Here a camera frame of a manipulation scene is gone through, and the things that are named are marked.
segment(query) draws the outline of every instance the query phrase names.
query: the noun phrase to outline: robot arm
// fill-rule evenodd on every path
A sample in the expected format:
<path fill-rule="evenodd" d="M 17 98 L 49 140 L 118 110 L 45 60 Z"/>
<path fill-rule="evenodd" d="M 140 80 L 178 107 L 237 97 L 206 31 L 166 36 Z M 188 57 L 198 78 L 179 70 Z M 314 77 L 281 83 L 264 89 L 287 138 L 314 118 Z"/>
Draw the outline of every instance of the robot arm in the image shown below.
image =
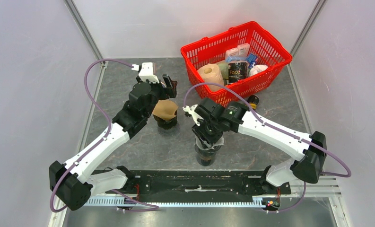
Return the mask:
<path fill-rule="evenodd" d="M 310 135 L 298 132 L 258 115 L 263 120 L 261 123 L 248 111 L 246 105 L 238 102 L 230 102 L 227 107 L 223 107 L 205 98 L 199 105 L 191 108 L 185 106 L 183 110 L 187 116 L 192 116 L 196 123 L 192 130 L 196 135 L 198 152 L 202 159 L 211 157 L 214 155 L 214 150 L 219 149 L 219 146 L 215 145 L 222 140 L 224 131 L 234 131 L 267 142 L 292 157 L 279 165 L 268 166 L 264 170 L 262 176 L 264 192 L 295 179 L 307 183 L 318 182 L 326 154 L 282 133 L 281 130 L 296 135 L 298 138 L 311 138 L 313 143 L 326 148 L 325 136 L 322 133 L 316 131 Z M 281 130 L 275 130 L 266 125 L 273 125 Z"/>
<path fill-rule="evenodd" d="M 133 65 L 139 71 L 137 84 L 129 93 L 129 100 L 112 120 L 112 129 L 105 138 L 108 128 L 84 150 L 68 159 L 64 164 L 55 161 L 49 167 L 50 188 L 54 189 L 58 180 L 75 165 L 59 185 L 56 195 L 71 209 L 77 210 L 92 195 L 112 189 L 122 188 L 128 171 L 114 169 L 110 172 L 91 175 L 98 165 L 113 151 L 136 135 L 146 124 L 158 100 L 176 97 L 177 82 L 163 75 L 165 84 L 155 76 L 155 65 L 151 62 L 141 66 Z M 94 148 L 80 161 L 77 160 L 92 147 Z"/>

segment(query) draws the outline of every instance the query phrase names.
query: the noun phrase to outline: blue package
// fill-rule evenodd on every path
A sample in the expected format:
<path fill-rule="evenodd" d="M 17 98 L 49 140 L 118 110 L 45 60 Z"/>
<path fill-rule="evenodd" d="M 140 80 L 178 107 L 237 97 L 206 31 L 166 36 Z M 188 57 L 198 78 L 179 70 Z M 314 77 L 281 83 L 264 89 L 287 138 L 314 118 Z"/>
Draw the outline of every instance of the blue package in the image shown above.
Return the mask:
<path fill-rule="evenodd" d="M 246 61 L 249 63 L 249 69 L 251 69 L 252 67 L 254 67 L 254 65 L 256 65 L 256 62 L 257 62 L 257 55 L 254 55 L 252 53 L 250 53 L 247 58 L 246 58 Z"/>
<path fill-rule="evenodd" d="M 238 56 L 228 56 L 226 58 L 226 63 L 229 63 L 231 61 L 241 61 L 241 60 L 246 60 L 245 57 L 238 57 Z"/>

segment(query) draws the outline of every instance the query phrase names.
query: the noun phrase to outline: green item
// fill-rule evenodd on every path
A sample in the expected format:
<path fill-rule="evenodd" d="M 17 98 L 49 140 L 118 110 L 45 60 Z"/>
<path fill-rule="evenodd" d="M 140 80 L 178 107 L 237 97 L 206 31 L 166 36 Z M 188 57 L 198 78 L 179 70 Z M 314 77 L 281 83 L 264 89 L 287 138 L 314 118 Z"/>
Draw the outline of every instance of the green item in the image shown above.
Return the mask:
<path fill-rule="evenodd" d="M 224 61 L 217 63 L 224 79 L 229 79 L 228 64 Z"/>

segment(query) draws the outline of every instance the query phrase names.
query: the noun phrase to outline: gray table surface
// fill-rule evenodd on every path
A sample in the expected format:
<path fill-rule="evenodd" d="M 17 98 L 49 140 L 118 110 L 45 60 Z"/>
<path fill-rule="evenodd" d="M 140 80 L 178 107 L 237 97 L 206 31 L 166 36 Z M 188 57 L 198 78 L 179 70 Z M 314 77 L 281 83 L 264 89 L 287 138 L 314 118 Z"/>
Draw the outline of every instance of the gray table surface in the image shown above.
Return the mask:
<path fill-rule="evenodd" d="M 130 141 L 115 150 L 98 167 L 126 166 L 135 170 L 152 169 L 250 169 L 263 170 L 289 158 L 287 154 L 253 137 L 234 132 L 224 133 L 225 145 L 218 151 L 215 162 L 207 167 L 196 160 L 192 118 L 184 116 L 183 98 L 191 87 L 183 58 L 127 59 L 141 64 L 152 61 L 157 64 L 157 75 L 168 74 L 177 80 L 177 97 L 171 99 L 179 106 L 178 125 L 163 130 L 150 117 L 147 125 Z M 113 117 L 128 100 L 128 94 L 136 83 L 137 74 L 121 64 L 110 62 L 105 71 L 98 95 L 98 103 Z M 267 89 L 256 94 L 260 98 L 257 112 L 262 116 L 297 131 L 305 131 L 303 118 L 287 69 L 284 69 Z M 198 94 L 189 94 L 187 105 L 200 102 Z M 96 109 L 87 136 L 87 144 L 106 128 L 104 116 Z"/>
<path fill-rule="evenodd" d="M 203 167 L 196 161 L 193 120 L 181 110 L 183 97 L 191 86 L 184 60 L 181 58 L 127 59 L 141 64 L 157 64 L 157 75 L 169 74 L 178 81 L 178 95 L 172 101 L 179 105 L 178 125 L 170 130 L 158 128 L 151 117 L 148 124 L 130 141 L 113 152 L 99 167 L 114 168 L 124 165 L 131 170 L 159 169 L 250 169 L 263 170 L 289 158 L 277 148 L 258 139 L 224 133 L 225 145 L 218 151 L 215 162 Z M 98 103 L 113 117 L 128 100 L 128 93 L 136 83 L 136 72 L 110 62 L 99 91 Z M 269 88 L 256 94 L 260 98 L 257 112 L 262 116 L 297 131 L 305 131 L 303 118 L 288 71 L 284 69 Z M 187 105 L 199 103 L 196 92 L 188 97 Z M 95 110 L 87 136 L 87 143 L 106 128 L 105 118 Z M 282 208 L 293 205 L 297 199 L 282 198 Z M 336 226 L 328 198 L 305 198 L 288 212 L 266 214 L 253 208 L 161 208 L 159 211 L 127 213 L 113 207 L 82 207 L 68 211 L 65 227 L 334 227 Z"/>

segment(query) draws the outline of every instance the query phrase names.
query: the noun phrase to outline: basket rim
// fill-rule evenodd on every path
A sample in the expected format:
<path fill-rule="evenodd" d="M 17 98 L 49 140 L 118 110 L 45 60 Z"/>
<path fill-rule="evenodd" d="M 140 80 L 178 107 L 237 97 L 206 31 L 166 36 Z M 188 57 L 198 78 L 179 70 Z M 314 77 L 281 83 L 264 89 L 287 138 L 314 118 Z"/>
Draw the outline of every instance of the basket rim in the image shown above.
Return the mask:
<path fill-rule="evenodd" d="M 255 80 L 255 79 L 257 79 L 258 77 L 264 75 L 265 73 L 274 70 L 274 68 L 277 68 L 277 67 L 280 67 L 280 66 L 285 66 L 285 65 L 287 65 L 287 64 L 289 64 L 289 63 L 292 62 L 292 60 L 293 60 L 293 56 L 292 56 L 292 55 L 291 55 L 291 54 L 290 54 L 290 53 L 289 53 L 289 52 L 288 52 L 288 51 L 282 46 L 282 44 L 281 44 L 281 43 L 280 43 L 280 42 L 279 42 L 279 41 L 278 41 L 278 40 L 277 40 L 277 39 L 276 39 L 271 33 L 269 33 L 267 30 L 265 30 L 265 29 L 264 29 L 261 25 L 259 25 L 257 22 L 255 22 L 255 21 L 248 21 L 248 22 L 246 22 L 246 23 L 244 23 L 244 24 L 241 24 L 241 25 L 238 25 L 238 26 L 234 26 L 234 27 L 230 27 L 227 31 L 222 32 L 222 33 L 217 34 L 217 35 L 213 35 L 213 36 L 211 36 L 211 37 L 209 37 L 209 38 L 208 38 L 207 36 L 205 36 L 205 37 L 201 38 L 200 40 L 197 40 L 197 41 L 195 41 L 195 42 L 193 42 L 193 43 L 191 43 L 191 44 L 187 44 L 187 45 L 185 45 L 185 46 L 183 46 L 183 47 L 180 48 L 180 53 L 182 54 L 182 56 L 183 56 L 183 58 L 184 58 L 184 61 L 186 62 L 186 67 L 188 66 L 188 68 L 190 68 L 190 70 L 194 69 L 194 70 L 192 70 L 192 73 L 196 76 L 196 78 L 199 80 L 200 83 L 204 83 L 205 81 L 202 79 L 202 77 L 199 75 L 199 73 L 198 73 L 197 70 L 195 69 L 193 63 L 192 63 L 192 62 L 189 60 L 189 58 L 187 57 L 187 54 L 186 54 L 187 51 L 186 51 L 185 49 L 186 49 L 186 48 L 189 48 L 189 47 L 191 47 L 191 46 L 195 46 L 195 45 L 197 45 L 197 44 L 199 44 L 199 43 L 201 43 L 201 42 L 203 42 L 203 41 L 208 41 L 208 40 L 211 40 L 211 39 L 215 39 L 216 37 L 221 36 L 221 35 L 226 35 L 227 33 L 231 32 L 232 30 L 234 30 L 234 29 L 236 29 L 236 28 L 241 28 L 241 27 L 248 26 L 248 25 L 256 25 L 256 26 L 258 26 L 258 28 L 259 28 L 262 32 L 265 33 L 265 35 L 267 36 L 267 38 L 272 39 L 272 41 L 275 41 L 275 42 L 276 42 L 275 44 L 276 44 L 279 48 L 281 48 L 281 52 L 284 52 L 284 53 L 287 55 L 287 58 L 286 58 L 284 61 L 279 62 L 279 63 L 277 63 L 277 64 L 275 64 L 275 65 L 273 65 L 273 66 L 270 66 L 270 67 L 268 67 L 266 70 L 264 70 L 264 71 L 262 71 L 262 72 L 260 72 L 260 73 L 255 74 L 254 76 L 251 76 L 251 77 L 245 78 L 245 79 L 240 80 L 240 81 L 238 81 L 238 82 L 236 82 L 236 83 L 233 83 L 233 84 L 225 85 L 225 87 L 227 87 L 227 88 L 233 90 L 233 88 L 239 86 L 239 85 L 242 84 L 243 82 L 247 82 L 247 81 Z M 217 95 L 220 95 L 220 94 L 223 94 L 223 93 L 227 92 L 227 91 L 226 91 L 225 89 L 223 89 L 223 88 L 221 88 L 221 89 L 219 89 L 219 90 L 217 90 L 217 91 L 211 91 L 211 89 L 208 87 L 208 85 L 204 85 L 204 89 L 206 89 L 206 91 L 208 92 L 208 94 L 209 94 L 210 96 L 217 96 Z"/>

